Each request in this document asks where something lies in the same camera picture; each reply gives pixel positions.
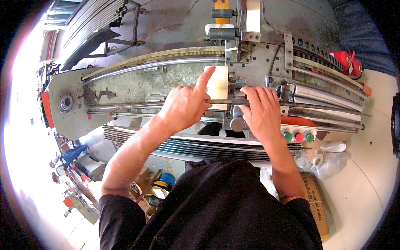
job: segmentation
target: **forearm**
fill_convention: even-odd
[[[303,198],[301,176],[284,137],[278,136],[272,144],[263,143],[263,146],[271,160],[275,188],[284,195],[281,202],[285,204],[293,199]]]
[[[128,186],[140,173],[148,156],[173,133],[158,116],[152,118],[114,154],[104,172],[102,195],[128,196]]]

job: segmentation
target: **worker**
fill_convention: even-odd
[[[270,88],[243,87],[250,106],[240,106],[272,164],[278,201],[259,181],[259,168],[243,160],[206,159],[185,172],[146,223],[128,187],[147,157],[171,135],[199,122],[211,108],[206,85],[175,87],[163,108],[114,154],[99,200],[100,248],[105,249],[322,249],[304,199],[300,173],[280,132],[280,106]]]
[[[70,149],[67,152],[61,154],[61,157],[57,157],[54,161],[49,162],[49,166],[51,168],[54,168],[56,166],[56,163],[61,159],[65,160],[67,165],[69,165],[73,160],[75,160],[83,151],[88,151],[88,147],[83,144],[80,146],[77,146],[76,148]]]
[[[56,175],[56,173],[52,172],[51,174],[52,174],[53,181],[54,181],[56,184],[60,184],[60,179],[58,178],[58,176]]]

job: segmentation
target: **white tape roll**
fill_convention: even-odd
[[[318,167],[322,164],[322,162],[324,161],[324,156],[322,154],[317,154],[314,159],[312,160],[312,164],[315,167]]]

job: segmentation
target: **fire extinguisher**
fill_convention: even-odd
[[[329,54],[342,64],[342,70],[348,70],[350,68],[350,65],[354,59],[356,52],[353,51],[351,57],[349,55],[351,54],[350,51],[349,53],[347,53],[346,51],[334,51],[334,52],[329,52]]]
[[[359,60],[353,60],[348,70],[342,72],[342,74],[349,76],[353,80],[358,80],[362,76],[362,64]]]

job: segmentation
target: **green button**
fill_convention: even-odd
[[[312,134],[306,135],[306,141],[308,143],[311,143],[314,140],[314,136]]]
[[[293,138],[293,135],[289,132],[284,133],[283,136],[285,137],[287,142],[290,142]]]

